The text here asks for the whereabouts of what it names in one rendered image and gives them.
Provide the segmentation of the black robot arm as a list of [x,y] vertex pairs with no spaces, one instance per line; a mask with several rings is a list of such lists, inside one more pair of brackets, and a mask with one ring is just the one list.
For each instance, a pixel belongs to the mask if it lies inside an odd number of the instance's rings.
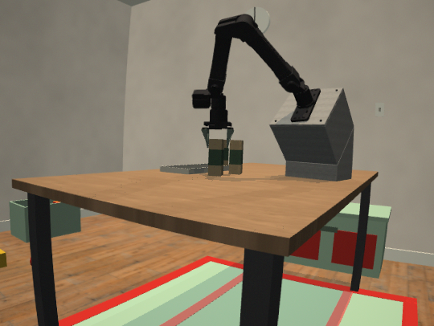
[[209,108],[210,106],[216,110],[226,108],[226,96],[223,96],[222,92],[227,76],[225,73],[231,40],[236,38],[246,42],[266,62],[285,91],[294,94],[297,107],[290,120],[292,122],[309,120],[321,93],[320,88],[309,89],[309,86],[305,85],[305,81],[296,69],[290,66],[264,37],[251,15],[240,14],[221,19],[214,34],[215,48],[207,89],[194,90],[193,108]]

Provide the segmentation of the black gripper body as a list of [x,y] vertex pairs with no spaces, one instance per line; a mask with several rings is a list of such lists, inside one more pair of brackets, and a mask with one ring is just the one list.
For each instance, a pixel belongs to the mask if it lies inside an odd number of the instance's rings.
[[219,108],[219,110],[213,108],[211,110],[211,121],[213,122],[204,122],[204,125],[209,126],[206,129],[228,129],[227,126],[231,127],[231,122],[225,122],[225,120],[226,108]]

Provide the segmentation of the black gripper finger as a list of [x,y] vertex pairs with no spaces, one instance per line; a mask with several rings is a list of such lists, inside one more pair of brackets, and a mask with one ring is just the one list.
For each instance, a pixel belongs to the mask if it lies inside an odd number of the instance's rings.
[[201,128],[201,130],[206,140],[207,147],[209,148],[209,129]]
[[234,132],[234,129],[229,129],[229,128],[227,129],[227,149],[228,149],[229,141],[231,139],[233,132]]

